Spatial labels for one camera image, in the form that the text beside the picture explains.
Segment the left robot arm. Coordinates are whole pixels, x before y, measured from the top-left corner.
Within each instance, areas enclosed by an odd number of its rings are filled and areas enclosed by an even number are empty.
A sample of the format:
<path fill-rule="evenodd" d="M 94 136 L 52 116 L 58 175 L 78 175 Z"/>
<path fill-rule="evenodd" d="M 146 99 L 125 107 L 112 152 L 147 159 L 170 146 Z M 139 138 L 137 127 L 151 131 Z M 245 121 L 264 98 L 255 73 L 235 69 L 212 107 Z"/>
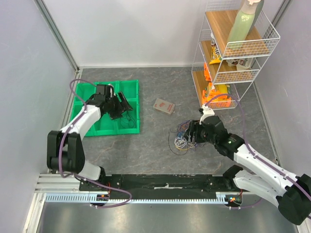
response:
<path fill-rule="evenodd" d="M 105 189 L 107 180 L 104 169 L 86 160 L 82 140 L 90 128 L 108 115 L 111 120 L 122 117 L 133 110 L 123 92 L 115 92 L 111 84 L 93 84 L 95 92 L 83 100 L 75 91 L 74 95 L 82 102 L 82 108 L 66 126 L 50 131 L 47 136 L 47 167 L 57 170 L 65 177 L 65 172 L 89 179 L 96 191 Z"/>

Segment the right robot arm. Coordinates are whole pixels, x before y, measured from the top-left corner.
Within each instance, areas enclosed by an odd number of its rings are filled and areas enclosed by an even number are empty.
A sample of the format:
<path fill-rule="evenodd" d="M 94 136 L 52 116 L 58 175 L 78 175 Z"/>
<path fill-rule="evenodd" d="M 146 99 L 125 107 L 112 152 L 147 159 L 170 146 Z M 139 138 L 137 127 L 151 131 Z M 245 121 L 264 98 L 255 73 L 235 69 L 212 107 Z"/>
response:
<path fill-rule="evenodd" d="M 185 138 L 210 143 L 222 156 L 238 163 L 223 174 L 223 187 L 250 191 L 273 204 L 292 224 L 311 217 L 311 178 L 289 172 L 262 156 L 242 137 L 229 133 L 218 116 L 191 120 Z"/>

